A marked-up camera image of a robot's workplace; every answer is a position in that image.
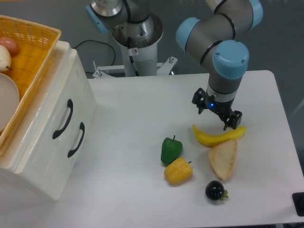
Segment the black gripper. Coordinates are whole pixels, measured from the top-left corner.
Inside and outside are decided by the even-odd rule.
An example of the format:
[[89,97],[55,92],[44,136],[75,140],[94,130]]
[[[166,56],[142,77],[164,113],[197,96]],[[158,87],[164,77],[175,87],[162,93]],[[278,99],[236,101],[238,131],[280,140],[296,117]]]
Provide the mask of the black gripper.
[[236,93],[237,91],[230,94],[221,94],[211,87],[208,87],[206,91],[199,88],[193,95],[192,103],[198,108],[198,114],[201,114],[206,109],[215,113],[224,123],[224,131],[227,128],[235,130],[240,125],[242,119],[242,112],[233,111],[231,108]]

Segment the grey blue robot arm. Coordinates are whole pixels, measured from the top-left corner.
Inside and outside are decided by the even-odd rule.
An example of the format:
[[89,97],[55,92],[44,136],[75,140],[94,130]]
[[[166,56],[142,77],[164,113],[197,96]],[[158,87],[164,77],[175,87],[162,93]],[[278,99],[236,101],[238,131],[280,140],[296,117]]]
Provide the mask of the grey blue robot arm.
[[[184,20],[175,39],[209,73],[207,88],[195,92],[193,104],[200,112],[215,113],[225,128],[237,129],[242,113],[231,106],[247,70],[249,51],[235,37],[260,23],[263,8],[257,0],[211,0],[209,6],[214,13],[210,19]],[[147,0],[93,0],[85,9],[95,27],[110,31],[120,45],[126,76],[156,75],[163,24]]]

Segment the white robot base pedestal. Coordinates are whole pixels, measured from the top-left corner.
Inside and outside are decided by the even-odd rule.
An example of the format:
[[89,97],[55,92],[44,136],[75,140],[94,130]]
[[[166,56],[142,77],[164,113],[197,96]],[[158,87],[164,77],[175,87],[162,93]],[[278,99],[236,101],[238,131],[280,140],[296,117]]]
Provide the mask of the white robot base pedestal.
[[142,23],[126,21],[117,25],[112,29],[112,35],[121,48],[125,69],[135,63],[140,74],[145,75],[140,65],[148,64],[148,69],[156,72],[157,44],[163,35],[163,24],[156,14],[150,13]]

